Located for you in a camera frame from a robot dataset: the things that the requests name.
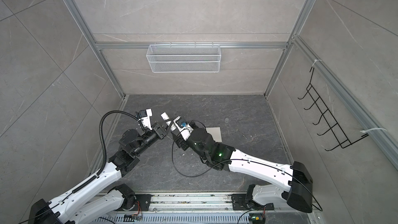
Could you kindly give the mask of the white glue stick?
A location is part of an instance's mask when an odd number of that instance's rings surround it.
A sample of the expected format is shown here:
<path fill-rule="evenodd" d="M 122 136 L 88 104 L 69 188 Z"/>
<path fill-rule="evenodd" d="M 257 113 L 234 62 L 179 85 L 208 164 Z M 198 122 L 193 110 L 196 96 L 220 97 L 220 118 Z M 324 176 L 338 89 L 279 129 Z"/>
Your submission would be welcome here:
<path fill-rule="evenodd" d="M 168 116 L 168 114 L 166 112 L 162 113 L 161 117 L 167 126 L 172 125 L 173 120 Z"/>

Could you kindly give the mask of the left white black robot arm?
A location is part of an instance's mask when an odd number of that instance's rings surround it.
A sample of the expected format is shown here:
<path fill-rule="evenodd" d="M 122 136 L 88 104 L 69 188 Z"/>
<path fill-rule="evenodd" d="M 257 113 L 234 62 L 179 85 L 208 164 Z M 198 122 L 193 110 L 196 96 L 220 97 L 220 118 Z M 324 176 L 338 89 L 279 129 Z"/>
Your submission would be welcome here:
<path fill-rule="evenodd" d="M 64 194 L 50 201 L 40 199 L 31 207 L 29 224 L 88 224 L 100 216 L 117 210 L 138 206 L 135 192 L 126 184 L 112 188 L 105 196 L 95 196 L 109 185 L 127 175 L 139 163 L 139 155 L 158 140 L 164 139 L 173 122 L 154 123 L 144 127 L 144 133 L 130 129 L 119 141 L 119 150 L 103 161 L 100 169 Z"/>

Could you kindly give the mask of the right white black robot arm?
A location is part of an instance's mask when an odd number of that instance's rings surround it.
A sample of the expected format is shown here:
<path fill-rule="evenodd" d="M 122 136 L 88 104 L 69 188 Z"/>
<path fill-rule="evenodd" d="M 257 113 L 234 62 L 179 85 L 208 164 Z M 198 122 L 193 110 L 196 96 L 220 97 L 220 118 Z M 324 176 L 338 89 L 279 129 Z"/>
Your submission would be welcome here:
<path fill-rule="evenodd" d="M 275 198 L 304 213 L 313 211 L 313 179 L 300 162 L 273 163 L 250 156 L 232 146 L 216 142 L 204 128 L 172 131 L 174 143 L 182 150 L 191 148 L 210 170 L 242 173 L 275 186 Z"/>

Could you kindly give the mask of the cream paper envelope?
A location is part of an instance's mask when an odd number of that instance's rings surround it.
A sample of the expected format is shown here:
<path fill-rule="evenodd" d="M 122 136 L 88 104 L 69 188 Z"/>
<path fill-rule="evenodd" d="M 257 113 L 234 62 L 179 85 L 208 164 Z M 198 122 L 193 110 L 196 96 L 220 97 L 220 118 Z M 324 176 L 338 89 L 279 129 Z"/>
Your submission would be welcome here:
<path fill-rule="evenodd" d="M 212 128 L 206 128 L 207 133 L 209 133 L 212 137 L 213 140 L 217 143 L 222 142 L 222 136 L 221 136 L 221 129 L 220 127 L 212 127 Z"/>

